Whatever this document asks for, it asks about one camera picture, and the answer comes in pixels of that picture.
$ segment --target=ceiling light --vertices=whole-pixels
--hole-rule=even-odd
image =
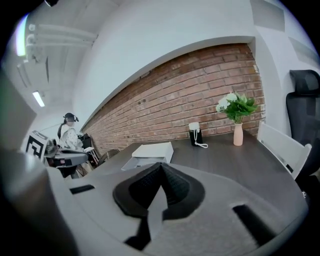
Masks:
[[[45,106],[40,94],[38,91],[35,91],[32,93],[33,96],[35,97],[36,101],[38,102],[38,104],[40,105],[41,108],[43,108]]]
[[[26,32],[26,23],[27,17],[29,14],[24,16],[15,31],[15,47],[16,47],[16,54],[18,56],[26,55],[26,42],[25,42],[25,32]]]

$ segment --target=white box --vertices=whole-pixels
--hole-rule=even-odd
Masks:
[[[170,163],[174,149],[171,142],[141,145],[132,153],[131,159],[121,168],[122,171],[136,167],[155,164],[157,162]]]

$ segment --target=white cord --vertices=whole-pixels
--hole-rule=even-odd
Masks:
[[[208,147],[208,144],[199,144],[197,142],[197,138],[198,138],[198,132],[200,130],[197,129],[197,130],[193,130],[193,137],[194,137],[194,144],[197,145],[197,146],[200,146],[200,147],[203,147],[204,149],[206,149]]]

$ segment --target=brick wall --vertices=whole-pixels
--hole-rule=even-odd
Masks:
[[[191,122],[200,123],[204,136],[228,133],[233,123],[216,112],[216,105],[229,92],[255,98],[259,107],[243,119],[242,127],[256,135],[265,116],[265,100],[246,44],[204,48],[156,67],[107,102],[83,132],[92,137],[101,155],[133,142],[187,138]]]

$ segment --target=person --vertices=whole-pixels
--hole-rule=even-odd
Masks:
[[[83,144],[78,138],[76,129],[74,128],[75,122],[79,121],[78,118],[72,113],[66,113],[64,121],[58,129],[59,145],[62,148],[71,150],[83,151]]]

